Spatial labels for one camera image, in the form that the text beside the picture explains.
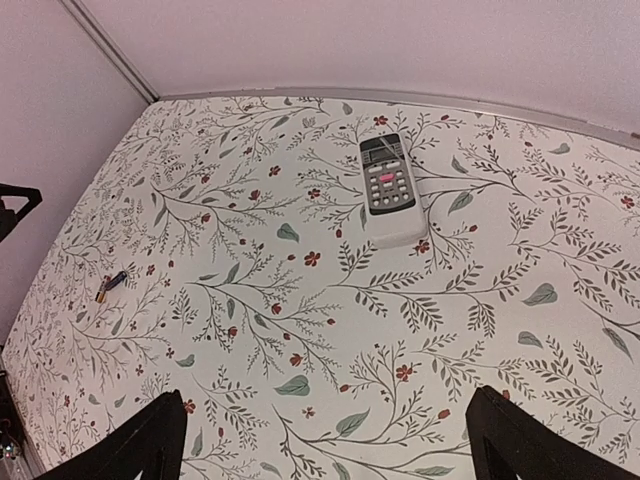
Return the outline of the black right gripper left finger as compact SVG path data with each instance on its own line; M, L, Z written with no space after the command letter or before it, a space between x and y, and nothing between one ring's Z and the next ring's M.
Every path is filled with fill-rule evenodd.
M178 390L164 392L82 454L41 480L177 479L187 412Z

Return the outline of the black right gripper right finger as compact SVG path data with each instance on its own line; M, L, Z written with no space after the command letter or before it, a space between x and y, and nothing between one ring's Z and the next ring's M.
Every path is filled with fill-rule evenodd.
M636 479L567 441L490 386L475 390L466 426L477 479Z

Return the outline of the blue AAA battery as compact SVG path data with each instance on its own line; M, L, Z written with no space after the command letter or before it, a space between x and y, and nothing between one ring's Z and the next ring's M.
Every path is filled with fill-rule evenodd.
M126 271L120 271L118 272L113 278L110 278L104 285L104 290L105 291L110 291L112 289L114 289L115 287L117 287L118 285L122 284L128 277L128 274Z

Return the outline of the white air conditioner remote control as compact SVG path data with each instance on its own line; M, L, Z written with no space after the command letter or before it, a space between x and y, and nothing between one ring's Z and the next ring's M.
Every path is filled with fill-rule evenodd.
M427 232L427 221L411 159L401 136L389 133L359 144L365 192L365 231L375 247L411 244Z

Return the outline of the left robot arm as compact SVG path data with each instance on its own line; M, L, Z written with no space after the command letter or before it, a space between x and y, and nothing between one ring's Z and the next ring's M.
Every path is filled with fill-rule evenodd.
M40 190L36 188L3 183L0 184L0 194L0 241L3 241L27 215L42 202L42 195ZM19 210L8 208L4 202L5 197L24 198L26 203Z

